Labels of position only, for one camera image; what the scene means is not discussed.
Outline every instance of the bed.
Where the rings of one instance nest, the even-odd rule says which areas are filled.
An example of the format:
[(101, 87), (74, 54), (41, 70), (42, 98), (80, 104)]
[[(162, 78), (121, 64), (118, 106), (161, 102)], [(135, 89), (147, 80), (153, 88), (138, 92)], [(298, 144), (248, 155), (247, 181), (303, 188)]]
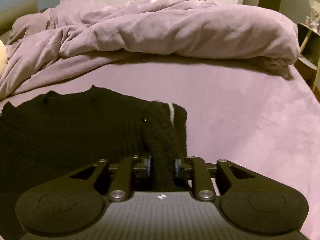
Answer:
[(188, 155), (228, 159), (302, 192), (309, 214), (301, 232), (320, 239), (320, 104), (293, 65), (291, 78), (266, 74), (244, 59), (177, 55), (129, 57), (0, 102), (14, 106), (54, 90), (92, 85), (145, 100), (172, 102), (188, 112)]

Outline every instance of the black garment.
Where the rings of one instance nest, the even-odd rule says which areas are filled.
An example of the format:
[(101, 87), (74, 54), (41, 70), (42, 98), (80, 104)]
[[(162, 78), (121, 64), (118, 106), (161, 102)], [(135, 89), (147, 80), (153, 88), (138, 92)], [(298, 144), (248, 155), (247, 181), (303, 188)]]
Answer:
[(186, 156), (186, 111), (114, 91), (92, 88), (59, 95), (53, 91), (14, 107), (5, 104), (0, 118), (0, 235), (22, 233), (15, 217), (26, 190), (99, 159), (151, 155), (152, 190), (181, 191), (172, 177), (177, 157)]

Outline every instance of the metal screw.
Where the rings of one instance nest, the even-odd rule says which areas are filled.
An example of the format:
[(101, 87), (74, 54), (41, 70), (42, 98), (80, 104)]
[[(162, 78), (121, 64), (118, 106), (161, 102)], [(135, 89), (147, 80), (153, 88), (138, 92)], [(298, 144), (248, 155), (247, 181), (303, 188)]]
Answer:
[(211, 190), (201, 190), (198, 193), (199, 197), (201, 198), (211, 198), (214, 196), (214, 193)]
[(125, 196), (125, 192), (123, 190), (114, 190), (112, 192), (109, 193), (109, 195), (112, 197), (112, 198), (123, 198)]

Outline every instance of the headboard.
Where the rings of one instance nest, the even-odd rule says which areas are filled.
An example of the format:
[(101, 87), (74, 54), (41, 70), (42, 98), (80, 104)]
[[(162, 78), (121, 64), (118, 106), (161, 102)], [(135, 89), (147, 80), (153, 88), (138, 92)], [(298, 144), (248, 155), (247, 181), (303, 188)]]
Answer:
[(6, 44), (16, 19), (26, 14), (38, 13), (37, 0), (27, 0), (0, 13), (0, 40)]

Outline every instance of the fitted sheet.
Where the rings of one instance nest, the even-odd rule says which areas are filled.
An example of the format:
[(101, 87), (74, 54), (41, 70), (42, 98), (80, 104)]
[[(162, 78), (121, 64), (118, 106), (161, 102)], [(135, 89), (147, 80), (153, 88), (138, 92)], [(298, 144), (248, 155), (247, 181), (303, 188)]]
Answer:
[(309, 215), (301, 232), (320, 239), (320, 104), (294, 66), (292, 78), (271, 76), (244, 60), (142, 55), (105, 65), (64, 83), (19, 94), (88, 90), (92, 85), (145, 100), (177, 103), (188, 112), (188, 155), (228, 159), (302, 192)]

